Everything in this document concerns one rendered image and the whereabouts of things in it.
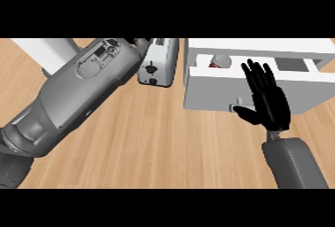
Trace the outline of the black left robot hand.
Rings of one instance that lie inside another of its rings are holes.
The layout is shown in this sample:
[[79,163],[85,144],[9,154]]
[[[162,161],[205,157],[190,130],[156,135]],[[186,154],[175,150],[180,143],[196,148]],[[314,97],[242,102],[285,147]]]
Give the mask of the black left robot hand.
[[125,41],[127,41],[130,44],[135,44],[135,41],[137,41],[138,38],[124,38],[124,39],[125,39]]

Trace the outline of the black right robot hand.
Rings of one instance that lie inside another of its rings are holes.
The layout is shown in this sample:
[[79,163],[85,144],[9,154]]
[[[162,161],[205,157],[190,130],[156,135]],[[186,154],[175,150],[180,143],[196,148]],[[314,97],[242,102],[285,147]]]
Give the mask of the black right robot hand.
[[285,131],[290,125],[290,109],[282,88],[274,81],[267,63],[262,65],[251,59],[240,64],[255,109],[234,106],[233,110],[240,119],[252,125],[261,124],[268,131]]

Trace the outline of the white drawer front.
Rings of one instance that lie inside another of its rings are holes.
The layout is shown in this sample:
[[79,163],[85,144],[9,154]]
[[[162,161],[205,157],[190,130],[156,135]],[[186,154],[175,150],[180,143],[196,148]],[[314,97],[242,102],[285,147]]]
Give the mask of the white drawer front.
[[[335,97],[335,73],[271,71],[286,96],[290,114],[302,114]],[[242,69],[190,67],[186,109],[228,112],[239,98],[243,106],[252,105],[251,89]]]

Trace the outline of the red and silver can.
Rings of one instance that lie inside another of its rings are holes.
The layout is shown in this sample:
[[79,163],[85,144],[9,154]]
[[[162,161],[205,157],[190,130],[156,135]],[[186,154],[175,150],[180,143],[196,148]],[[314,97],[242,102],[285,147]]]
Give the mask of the red and silver can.
[[231,66],[231,59],[227,55],[214,55],[209,67],[228,68]]

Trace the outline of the silver toaster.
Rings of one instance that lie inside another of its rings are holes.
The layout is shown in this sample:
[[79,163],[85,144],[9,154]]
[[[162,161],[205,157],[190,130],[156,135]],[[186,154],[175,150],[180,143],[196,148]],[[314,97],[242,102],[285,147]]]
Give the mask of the silver toaster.
[[169,87],[178,59],[178,38],[155,38],[137,72],[140,84]]

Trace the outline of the white cabinet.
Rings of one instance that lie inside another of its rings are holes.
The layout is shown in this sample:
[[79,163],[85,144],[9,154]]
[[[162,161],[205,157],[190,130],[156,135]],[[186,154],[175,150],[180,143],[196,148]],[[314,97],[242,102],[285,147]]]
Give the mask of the white cabinet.
[[184,73],[199,54],[311,59],[320,69],[335,59],[329,38],[186,38]]

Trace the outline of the white paper towel roll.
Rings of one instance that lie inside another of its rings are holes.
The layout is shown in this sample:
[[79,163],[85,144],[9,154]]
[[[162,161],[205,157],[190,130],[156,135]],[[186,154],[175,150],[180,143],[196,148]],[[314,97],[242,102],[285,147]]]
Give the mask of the white paper towel roll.
[[38,63],[47,77],[81,51],[72,38],[13,38],[12,41]]

